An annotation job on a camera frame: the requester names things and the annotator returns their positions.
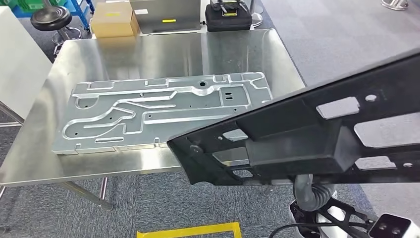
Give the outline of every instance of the screw hole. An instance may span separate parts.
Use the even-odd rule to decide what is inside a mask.
[[[376,99],[377,99],[377,96],[376,96],[376,95],[373,95],[373,94],[367,95],[367,96],[365,97],[365,100],[366,100],[367,102],[374,102],[374,101],[376,101]]]

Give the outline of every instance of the stainless steel table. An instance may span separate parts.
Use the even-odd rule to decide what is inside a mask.
[[[99,198],[71,181],[181,167],[168,148],[54,154],[55,129],[76,83],[257,71],[275,97],[305,86],[274,29],[66,41],[0,168],[0,184],[59,183],[111,209],[103,194]]]

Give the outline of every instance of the table leg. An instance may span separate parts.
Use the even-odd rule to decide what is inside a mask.
[[[63,182],[60,183],[60,185],[70,191],[73,191],[77,195],[88,199],[89,201],[99,205],[100,207],[104,208],[107,211],[110,211],[113,209],[113,205],[109,202],[100,199],[99,197],[95,196],[93,193],[89,192],[88,190],[82,188],[81,186],[73,183],[73,182]]]
[[[6,187],[0,185],[0,200],[1,200],[1,197],[3,197],[5,190],[6,190]],[[8,231],[7,227],[0,227],[0,234],[5,234],[7,233],[7,231]]]
[[[102,179],[102,184],[101,184],[101,194],[100,194],[100,199],[105,200],[105,193],[106,193],[106,185],[108,184],[108,178],[103,178]]]
[[[269,185],[267,188],[262,192],[262,194],[266,197],[270,196],[270,193],[274,190],[274,186]]]
[[[0,200],[1,200],[1,197],[3,197],[5,190],[6,190],[6,187],[0,185]]]

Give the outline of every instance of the machined metal plate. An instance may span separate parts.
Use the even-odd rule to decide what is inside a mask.
[[[166,147],[173,135],[271,99],[261,72],[79,83],[52,151],[79,154]]]

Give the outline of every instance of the yellow label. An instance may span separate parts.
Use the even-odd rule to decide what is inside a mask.
[[[107,14],[105,14],[105,16],[119,16],[120,13],[119,12],[108,12]]]
[[[224,223],[217,225],[191,227],[168,231],[140,233],[137,232],[136,238],[181,238],[213,234],[220,232],[233,232],[233,238],[242,238],[239,222]]]
[[[168,23],[168,22],[176,22],[176,19],[166,19],[166,20],[162,20],[163,23]]]

